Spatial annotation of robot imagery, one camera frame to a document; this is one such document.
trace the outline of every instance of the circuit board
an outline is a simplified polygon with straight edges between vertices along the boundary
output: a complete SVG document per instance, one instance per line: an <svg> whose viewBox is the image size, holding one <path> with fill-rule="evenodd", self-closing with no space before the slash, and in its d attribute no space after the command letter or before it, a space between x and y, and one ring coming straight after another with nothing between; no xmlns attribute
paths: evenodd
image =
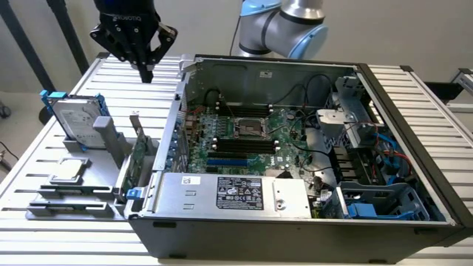
<svg viewBox="0 0 473 266"><path fill-rule="evenodd" d="M230 175L278 176L284 170L299 175L300 161L308 156L308 153L298 150L292 145L292 142L300 146L307 145L296 135L302 130L302 125L299 123L294 126L295 115L288 115L292 113L294 111L290 109L276 109L268 117L262 118L219 116L210 109L195 112L187 122L191 143L188 171L208 173L208 167L211 167L214 173ZM276 141L279 148L274 154L246 153L246 165L208 165L211 159L208 154L215 151L216 138Z"/></svg>

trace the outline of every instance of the metal workbench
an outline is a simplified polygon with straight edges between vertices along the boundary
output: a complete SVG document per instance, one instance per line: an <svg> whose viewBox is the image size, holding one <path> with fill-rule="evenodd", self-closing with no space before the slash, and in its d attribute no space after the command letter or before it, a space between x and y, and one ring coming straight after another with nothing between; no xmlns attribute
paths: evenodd
<svg viewBox="0 0 473 266"><path fill-rule="evenodd" d="M106 96L118 130L128 138L136 136L128 115L139 111L146 133L160 139L174 90L180 81L179 63L179 57L167 57L155 69L154 83L143 84L128 63L114 57L99 58L74 93L96 95L100 92ZM398 66L371 68L473 212L473 143L470 131L458 123L415 73ZM35 199L39 185L46 183L57 161L67 154L63 138L63 129L53 119L0 184L0 265L259 264L158 260L148 255L126 221L29 221L25 218L26 207ZM473 265L473 238L450 248L427 248L399 265Z"/></svg>

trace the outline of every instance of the white wall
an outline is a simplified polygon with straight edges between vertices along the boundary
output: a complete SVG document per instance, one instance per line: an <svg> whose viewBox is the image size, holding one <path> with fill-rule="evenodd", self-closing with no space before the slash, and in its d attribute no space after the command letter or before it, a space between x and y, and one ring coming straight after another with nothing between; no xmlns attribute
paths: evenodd
<svg viewBox="0 0 473 266"><path fill-rule="evenodd" d="M180 35L172 54L227 54L240 0L156 0L164 22ZM81 78L46 0L11 0L55 86L71 90ZM98 23L92 0L69 0L87 58L103 50L89 32ZM459 67L473 67L472 0L326 0L328 42L316 59L411 65L426 80L447 81ZM42 86L0 20L0 90Z"/></svg>

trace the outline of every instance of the warning label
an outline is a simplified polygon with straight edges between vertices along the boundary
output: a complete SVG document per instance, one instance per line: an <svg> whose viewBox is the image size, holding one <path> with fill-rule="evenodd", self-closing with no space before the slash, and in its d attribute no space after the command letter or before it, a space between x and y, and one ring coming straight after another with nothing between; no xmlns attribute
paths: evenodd
<svg viewBox="0 0 473 266"><path fill-rule="evenodd" d="M262 179L219 177L218 207L264 210Z"/></svg>

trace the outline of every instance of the power supply label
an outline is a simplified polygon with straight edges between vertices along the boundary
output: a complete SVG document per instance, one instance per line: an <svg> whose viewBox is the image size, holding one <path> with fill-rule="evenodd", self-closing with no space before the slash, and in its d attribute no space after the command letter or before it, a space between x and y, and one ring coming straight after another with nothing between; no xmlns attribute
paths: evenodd
<svg viewBox="0 0 473 266"><path fill-rule="evenodd" d="M264 210L260 178L219 177L218 208Z"/></svg>

